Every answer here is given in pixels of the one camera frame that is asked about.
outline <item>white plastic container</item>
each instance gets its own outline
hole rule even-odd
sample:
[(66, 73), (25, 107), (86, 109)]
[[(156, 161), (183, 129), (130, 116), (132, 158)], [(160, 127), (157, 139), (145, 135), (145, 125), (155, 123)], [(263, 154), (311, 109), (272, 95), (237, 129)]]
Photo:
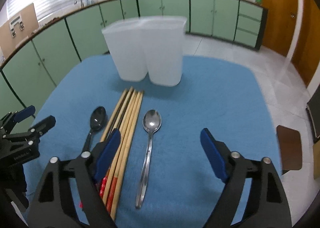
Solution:
[(142, 48), (152, 83), (175, 86), (180, 82), (186, 22), (182, 16), (144, 17)]
[(131, 18), (102, 29), (119, 76), (124, 81), (141, 81), (148, 69), (141, 45), (142, 19)]

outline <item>blue tablecloth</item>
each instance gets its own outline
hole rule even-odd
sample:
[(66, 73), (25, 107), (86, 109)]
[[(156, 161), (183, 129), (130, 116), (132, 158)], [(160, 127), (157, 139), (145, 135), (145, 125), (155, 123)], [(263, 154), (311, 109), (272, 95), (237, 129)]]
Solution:
[[(41, 156), (25, 164), (31, 200), (42, 171), (52, 156), (61, 160), (78, 156), (89, 131), (89, 118), (97, 106), (110, 116), (125, 88), (144, 90), (138, 124), (132, 141), (118, 205), (118, 227), (202, 227), (224, 184), (214, 176), (202, 150), (200, 131), (207, 127), (231, 151), (248, 159), (268, 156), (281, 173), (276, 134), (267, 106), (252, 72), (230, 62), (185, 56), (183, 76), (175, 87), (122, 81), (111, 56), (94, 56), (73, 68), (52, 92), (35, 122), (53, 115), (56, 126), (41, 138)], [(143, 206), (135, 197), (147, 147), (142, 126), (144, 114), (156, 109), (161, 129), (154, 135), (149, 184)], [(98, 133), (92, 147), (100, 139)], [(71, 183), (79, 219), (75, 182)], [(234, 222), (242, 218), (249, 194), (247, 180)]]

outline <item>spoon handle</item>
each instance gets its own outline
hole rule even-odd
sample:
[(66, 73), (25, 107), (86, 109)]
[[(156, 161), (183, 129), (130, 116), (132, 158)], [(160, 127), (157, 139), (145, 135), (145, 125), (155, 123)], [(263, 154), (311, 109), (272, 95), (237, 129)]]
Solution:
[(91, 137), (92, 137), (92, 130), (90, 130), (89, 134), (87, 135), (87, 139), (85, 140), (82, 152), (84, 151), (89, 151), (90, 148), (90, 142), (91, 142)]
[(144, 158), (139, 188), (136, 198), (136, 208), (141, 208), (144, 196), (146, 194), (147, 185), (148, 185), (148, 176), (149, 176), (149, 166), (150, 166), (150, 158), (151, 158), (151, 150), (152, 150), (152, 136), (153, 133), (149, 133), (148, 146), (146, 151), (146, 156)]

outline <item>white tile floor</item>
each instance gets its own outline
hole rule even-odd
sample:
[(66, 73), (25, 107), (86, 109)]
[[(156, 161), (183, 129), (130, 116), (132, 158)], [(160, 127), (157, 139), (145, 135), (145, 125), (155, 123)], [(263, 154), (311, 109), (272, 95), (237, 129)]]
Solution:
[(308, 209), (320, 188), (313, 179), (312, 134), (305, 111), (310, 95), (291, 62), (261, 47), (259, 52), (211, 38), (186, 35), (184, 54), (214, 57), (248, 67), (256, 76), (274, 127), (298, 130), (302, 142), (302, 169), (282, 176), (294, 225)]

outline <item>orange door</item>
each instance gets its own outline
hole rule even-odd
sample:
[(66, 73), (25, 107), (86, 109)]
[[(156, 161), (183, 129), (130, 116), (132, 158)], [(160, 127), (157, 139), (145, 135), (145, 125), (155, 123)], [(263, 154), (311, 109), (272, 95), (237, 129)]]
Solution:
[(287, 56), (298, 12), (298, 0), (262, 0), (268, 8), (268, 19), (262, 44)]
[(304, 0), (300, 35), (292, 63), (306, 86), (320, 61), (320, 10), (314, 0)]

